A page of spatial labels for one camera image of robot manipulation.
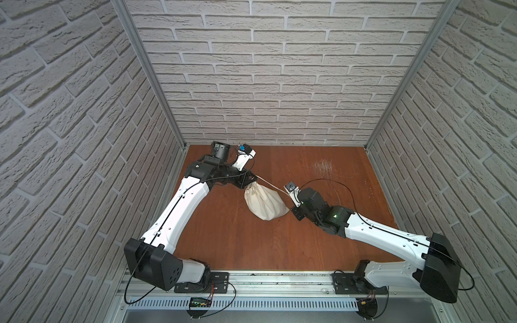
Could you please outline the cream cloth drawstring bag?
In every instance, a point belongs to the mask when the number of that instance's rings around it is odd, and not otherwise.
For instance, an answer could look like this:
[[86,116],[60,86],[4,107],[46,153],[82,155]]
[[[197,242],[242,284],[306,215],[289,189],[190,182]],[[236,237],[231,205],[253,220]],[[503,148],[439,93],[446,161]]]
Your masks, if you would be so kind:
[[290,209],[286,206],[279,194],[279,192],[282,192],[288,195],[287,192],[258,175],[256,175],[256,177],[273,189],[258,184],[257,182],[247,185],[244,192],[244,199],[249,210],[264,221],[271,221],[289,213]]

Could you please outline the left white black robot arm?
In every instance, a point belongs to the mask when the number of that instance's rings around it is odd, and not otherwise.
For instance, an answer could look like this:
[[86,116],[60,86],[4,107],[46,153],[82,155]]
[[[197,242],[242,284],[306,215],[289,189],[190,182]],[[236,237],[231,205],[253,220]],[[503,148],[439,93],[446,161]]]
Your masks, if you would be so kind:
[[230,145],[214,141],[210,153],[187,168],[178,190],[154,224],[141,238],[126,243],[124,253],[132,277],[164,291],[177,285],[202,292],[211,287],[209,265],[177,258],[174,252],[189,219],[215,184],[244,188],[256,181],[245,167],[255,157],[254,149],[239,145],[232,163],[228,162],[230,150]]

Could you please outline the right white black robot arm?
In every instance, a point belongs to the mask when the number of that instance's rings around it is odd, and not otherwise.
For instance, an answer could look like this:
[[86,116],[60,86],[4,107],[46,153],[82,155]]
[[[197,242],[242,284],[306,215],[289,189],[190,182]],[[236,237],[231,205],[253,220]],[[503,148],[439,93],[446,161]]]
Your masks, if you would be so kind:
[[298,220],[307,218],[328,234],[369,244],[400,259],[361,261],[354,273],[360,287],[418,287],[444,303],[458,300],[462,266],[447,237],[437,233],[427,237],[385,226],[351,209],[330,206],[311,188],[302,190],[289,183],[285,189]]

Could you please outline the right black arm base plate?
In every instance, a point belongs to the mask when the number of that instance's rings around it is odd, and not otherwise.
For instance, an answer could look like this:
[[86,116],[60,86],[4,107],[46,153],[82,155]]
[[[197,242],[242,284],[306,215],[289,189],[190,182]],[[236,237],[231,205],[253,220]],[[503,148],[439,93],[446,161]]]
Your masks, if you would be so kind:
[[353,273],[336,272],[331,275],[333,287],[337,295],[387,295],[386,287],[374,287],[364,277],[356,277]]

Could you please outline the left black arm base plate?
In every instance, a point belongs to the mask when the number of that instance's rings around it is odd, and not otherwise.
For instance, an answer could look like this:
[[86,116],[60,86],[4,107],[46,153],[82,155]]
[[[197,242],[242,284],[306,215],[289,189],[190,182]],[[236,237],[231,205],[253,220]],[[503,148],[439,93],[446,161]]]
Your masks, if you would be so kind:
[[198,283],[176,284],[174,292],[180,294],[227,294],[229,278],[229,272],[211,272],[205,274]]

